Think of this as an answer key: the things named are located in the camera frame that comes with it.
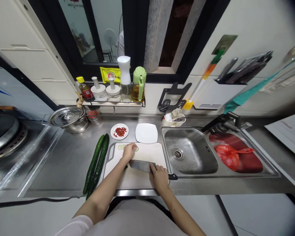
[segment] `towel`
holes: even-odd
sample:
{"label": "towel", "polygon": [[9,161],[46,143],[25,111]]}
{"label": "towel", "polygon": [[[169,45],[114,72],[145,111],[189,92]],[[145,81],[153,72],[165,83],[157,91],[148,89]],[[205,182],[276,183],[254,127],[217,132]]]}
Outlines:
{"label": "towel", "polygon": [[229,111],[234,111],[237,107],[242,106],[249,98],[251,98],[256,92],[258,92],[263,86],[265,86],[271,79],[273,79],[278,73],[280,73],[282,70],[284,70],[286,67],[288,67],[290,64],[292,64],[294,61],[291,61],[286,66],[284,66],[282,69],[280,69],[278,72],[274,73],[273,75],[267,77],[251,89],[247,90],[246,92],[243,92],[239,94],[238,96],[234,97],[230,102],[226,103],[224,114],[226,114]]}

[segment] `black cable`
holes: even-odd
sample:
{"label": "black cable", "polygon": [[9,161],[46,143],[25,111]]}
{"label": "black cable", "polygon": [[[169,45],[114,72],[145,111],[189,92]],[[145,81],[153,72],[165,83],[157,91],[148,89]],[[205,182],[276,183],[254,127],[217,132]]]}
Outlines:
{"label": "black cable", "polygon": [[67,200],[70,200],[71,198],[80,198],[78,196],[73,196],[65,199],[52,199],[52,198],[36,198],[33,200],[27,200],[27,201],[16,201],[16,202],[3,202],[0,203],[0,208],[3,207],[14,207],[14,206],[22,206],[22,205],[27,205],[27,204],[32,204],[40,201],[46,201],[46,202],[65,202]]}
{"label": "black cable", "polygon": [[119,40],[120,40],[120,24],[121,24],[121,18],[122,18],[122,13],[119,21],[119,34],[118,34],[118,46],[117,46],[117,58],[119,57],[118,51],[119,51]]}

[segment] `white plate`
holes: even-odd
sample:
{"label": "white plate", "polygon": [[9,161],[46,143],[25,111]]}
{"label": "white plate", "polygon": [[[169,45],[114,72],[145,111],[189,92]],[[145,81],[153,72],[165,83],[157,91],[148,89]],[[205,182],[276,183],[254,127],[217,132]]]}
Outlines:
{"label": "white plate", "polygon": [[158,139],[157,128],[153,124],[140,123],[135,128],[135,139],[139,143],[152,144]]}
{"label": "white plate", "polygon": [[[122,127],[124,127],[124,128],[127,129],[126,132],[125,132],[125,135],[124,135],[123,137],[119,137],[118,134],[116,134],[118,137],[115,137],[115,136],[114,136],[115,130],[116,130],[117,128],[122,128]],[[129,128],[128,128],[128,126],[126,126],[125,124],[116,124],[116,125],[114,125],[114,126],[111,128],[111,130],[110,130],[110,135],[111,135],[114,139],[117,139],[117,140],[122,140],[122,139],[124,139],[125,137],[128,136],[128,133],[129,133]]]}

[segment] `knife holder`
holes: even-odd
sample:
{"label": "knife holder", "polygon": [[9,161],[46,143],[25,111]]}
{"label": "knife holder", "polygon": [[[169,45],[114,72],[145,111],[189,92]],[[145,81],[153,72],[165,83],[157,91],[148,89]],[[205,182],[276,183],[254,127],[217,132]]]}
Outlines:
{"label": "knife holder", "polygon": [[219,84],[216,80],[207,83],[209,84],[206,89],[194,101],[195,110],[218,110],[247,86]]}

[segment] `forearm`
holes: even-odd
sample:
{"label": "forearm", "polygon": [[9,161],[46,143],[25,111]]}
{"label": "forearm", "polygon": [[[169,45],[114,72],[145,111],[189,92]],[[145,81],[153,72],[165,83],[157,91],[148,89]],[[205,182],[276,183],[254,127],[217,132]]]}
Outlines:
{"label": "forearm", "polygon": [[91,218],[94,225],[104,219],[126,164],[127,163],[123,159],[118,162],[113,170],[103,179],[91,196],[80,207],[74,217],[78,215],[87,215]]}
{"label": "forearm", "polygon": [[198,224],[193,220],[189,213],[177,200],[171,189],[166,190],[164,193],[160,193],[164,202],[166,203],[171,215],[173,216],[176,225],[187,235],[201,235],[206,236]]}

